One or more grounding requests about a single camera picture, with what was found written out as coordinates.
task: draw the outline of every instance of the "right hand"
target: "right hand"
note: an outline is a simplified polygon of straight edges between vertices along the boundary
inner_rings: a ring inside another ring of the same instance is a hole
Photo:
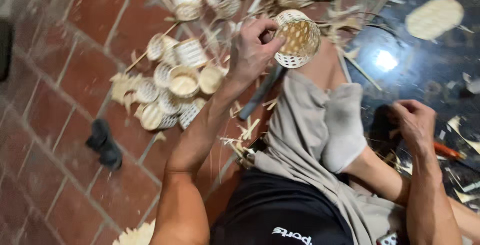
[[[414,155],[421,156],[435,151],[434,130],[436,113],[417,100],[398,100],[392,105],[399,119],[400,132]]]

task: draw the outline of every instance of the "black shoe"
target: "black shoe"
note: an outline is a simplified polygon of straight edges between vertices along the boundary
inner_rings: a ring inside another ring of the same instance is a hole
[[[111,171],[122,166],[122,152],[113,141],[109,124],[104,119],[96,119],[92,123],[92,135],[87,139],[86,145],[100,153],[99,162]]]

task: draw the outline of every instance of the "left hand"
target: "left hand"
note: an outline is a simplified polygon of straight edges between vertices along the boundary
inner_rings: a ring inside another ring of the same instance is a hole
[[[250,19],[243,23],[240,33],[232,40],[230,70],[227,79],[246,89],[260,76],[285,43],[285,38],[273,38],[268,31],[279,26],[271,19]]]

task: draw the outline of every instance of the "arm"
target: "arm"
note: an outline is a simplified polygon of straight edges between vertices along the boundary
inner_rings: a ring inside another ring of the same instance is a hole
[[[222,85],[205,104],[188,128],[166,163],[163,188],[152,245],[204,245],[209,240],[207,213],[194,185],[200,166],[217,137],[219,128],[229,117],[228,109],[235,99],[265,70],[268,61],[285,40],[259,36],[277,25],[267,19],[245,23],[234,39],[230,71]]]
[[[412,244],[460,245],[462,238],[445,193],[433,148],[435,111],[415,100],[393,104],[400,131],[413,155],[413,174],[406,206]]]

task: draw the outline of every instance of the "finger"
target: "finger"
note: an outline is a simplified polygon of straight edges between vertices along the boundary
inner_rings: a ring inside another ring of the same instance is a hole
[[[250,28],[255,37],[258,37],[264,30],[277,30],[279,26],[271,19],[257,19]]]
[[[265,51],[269,54],[273,55],[277,53],[280,48],[285,44],[287,39],[285,37],[275,37],[271,40],[268,44],[263,45]]]

